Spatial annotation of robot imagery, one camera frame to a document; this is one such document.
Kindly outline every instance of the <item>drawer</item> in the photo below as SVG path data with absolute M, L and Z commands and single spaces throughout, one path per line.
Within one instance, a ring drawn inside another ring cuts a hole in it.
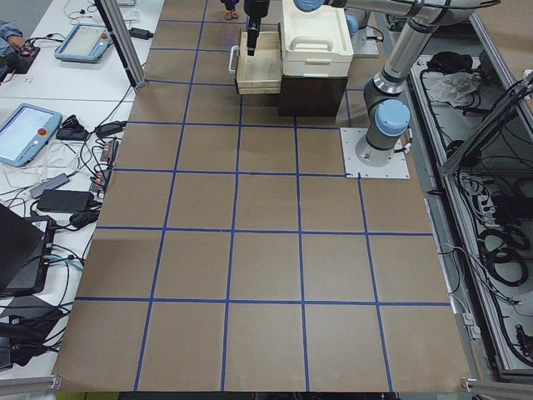
M 235 84 L 239 94 L 279 93 L 281 87 L 281 44 L 278 32 L 260 32 L 256 52 L 247 55 L 247 32 L 241 32 Z M 230 70 L 233 54 L 230 58 Z

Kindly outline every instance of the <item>tablet screen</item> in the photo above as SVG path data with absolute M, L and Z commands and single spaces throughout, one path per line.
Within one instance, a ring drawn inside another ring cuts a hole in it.
M 37 135 L 53 115 L 49 112 L 24 107 L 0 131 L 0 157 L 16 160 L 22 150 Z

